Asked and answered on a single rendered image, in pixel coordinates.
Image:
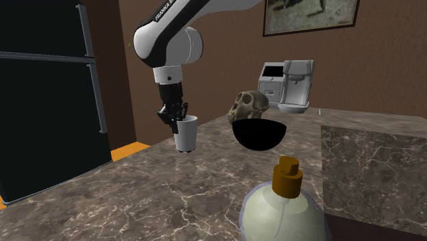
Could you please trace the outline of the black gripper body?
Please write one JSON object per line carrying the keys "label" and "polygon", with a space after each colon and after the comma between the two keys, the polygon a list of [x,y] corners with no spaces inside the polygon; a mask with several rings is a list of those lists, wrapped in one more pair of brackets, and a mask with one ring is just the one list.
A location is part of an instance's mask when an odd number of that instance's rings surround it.
{"label": "black gripper body", "polygon": [[183,91],[181,82],[177,84],[158,85],[163,103],[160,113],[181,112],[183,110]]}

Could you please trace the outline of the clear spray bottle brown cap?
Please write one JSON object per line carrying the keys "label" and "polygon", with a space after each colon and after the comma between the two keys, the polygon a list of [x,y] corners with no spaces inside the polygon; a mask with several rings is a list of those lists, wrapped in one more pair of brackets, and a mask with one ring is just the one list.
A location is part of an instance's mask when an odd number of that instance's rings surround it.
{"label": "clear spray bottle brown cap", "polygon": [[323,209],[301,188],[299,161],[282,156],[271,181],[244,198],[239,226],[242,241],[331,241]]}

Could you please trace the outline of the grey coffee machine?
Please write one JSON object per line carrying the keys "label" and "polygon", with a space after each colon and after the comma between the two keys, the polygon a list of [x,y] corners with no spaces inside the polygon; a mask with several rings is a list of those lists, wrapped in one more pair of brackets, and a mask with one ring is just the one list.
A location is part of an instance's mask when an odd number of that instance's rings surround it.
{"label": "grey coffee machine", "polygon": [[281,112],[304,114],[309,107],[314,66],[314,60],[265,62],[259,76],[258,91]]}

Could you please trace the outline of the marble patterned robot stand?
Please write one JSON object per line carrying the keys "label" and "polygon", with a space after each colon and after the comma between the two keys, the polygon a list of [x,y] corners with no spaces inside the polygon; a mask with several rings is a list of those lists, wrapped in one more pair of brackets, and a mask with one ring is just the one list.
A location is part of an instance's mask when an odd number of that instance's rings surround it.
{"label": "marble patterned robot stand", "polygon": [[324,211],[427,241],[427,139],[321,127]]}

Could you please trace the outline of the black bowl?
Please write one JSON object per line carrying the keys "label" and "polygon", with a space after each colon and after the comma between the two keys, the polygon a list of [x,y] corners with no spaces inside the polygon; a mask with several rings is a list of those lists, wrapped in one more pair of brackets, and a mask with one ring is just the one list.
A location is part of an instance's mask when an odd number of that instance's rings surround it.
{"label": "black bowl", "polygon": [[232,124],[235,139],[252,151],[267,151],[276,147],[285,137],[287,126],[275,120],[247,118]]}

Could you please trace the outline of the dark framed wall picture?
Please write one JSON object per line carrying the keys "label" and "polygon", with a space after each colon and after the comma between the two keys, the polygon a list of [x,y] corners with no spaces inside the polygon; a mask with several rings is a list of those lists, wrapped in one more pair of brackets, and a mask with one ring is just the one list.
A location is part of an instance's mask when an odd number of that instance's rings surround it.
{"label": "dark framed wall picture", "polygon": [[360,0],[265,0],[263,36],[354,27]]}

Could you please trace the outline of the white cup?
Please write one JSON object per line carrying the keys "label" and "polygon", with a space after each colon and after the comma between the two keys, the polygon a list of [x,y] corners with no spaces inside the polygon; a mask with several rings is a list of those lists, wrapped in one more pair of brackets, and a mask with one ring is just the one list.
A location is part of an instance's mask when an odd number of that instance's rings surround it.
{"label": "white cup", "polygon": [[177,151],[191,152],[196,148],[198,117],[187,115],[183,120],[177,121],[178,133],[174,134]]}

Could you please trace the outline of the brown ape skull figure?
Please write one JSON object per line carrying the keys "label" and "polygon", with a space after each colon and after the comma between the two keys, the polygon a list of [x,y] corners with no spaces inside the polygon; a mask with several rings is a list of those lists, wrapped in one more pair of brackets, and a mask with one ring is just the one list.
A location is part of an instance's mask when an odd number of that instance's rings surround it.
{"label": "brown ape skull figure", "polygon": [[270,109],[268,98],[257,90],[249,90],[237,94],[235,102],[228,111],[227,120],[233,122],[247,118],[261,118]]}

